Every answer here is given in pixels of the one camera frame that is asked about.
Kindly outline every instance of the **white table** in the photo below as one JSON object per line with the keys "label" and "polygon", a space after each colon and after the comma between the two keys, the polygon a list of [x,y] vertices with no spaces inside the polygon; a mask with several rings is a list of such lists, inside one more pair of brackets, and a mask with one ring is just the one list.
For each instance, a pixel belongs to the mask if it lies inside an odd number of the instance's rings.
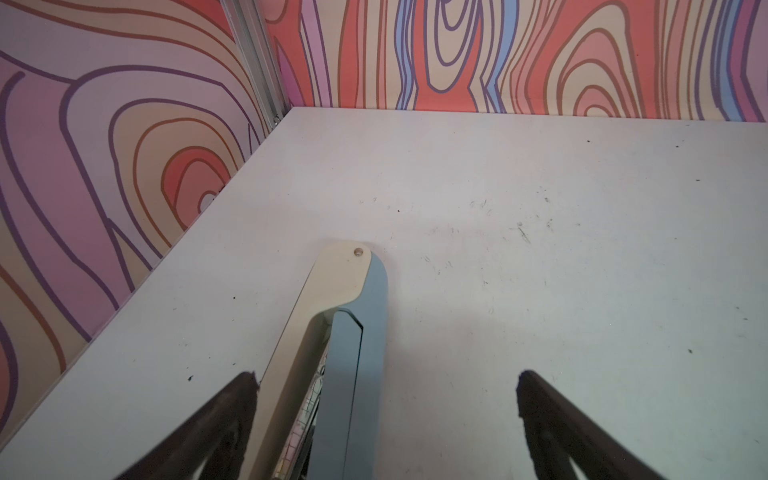
{"label": "white table", "polygon": [[765,124],[294,108],[0,478],[111,478],[260,378],[339,239],[389,274],[378,478],[534,478],[523,369],[668,478],[765,478],[766,183]]}

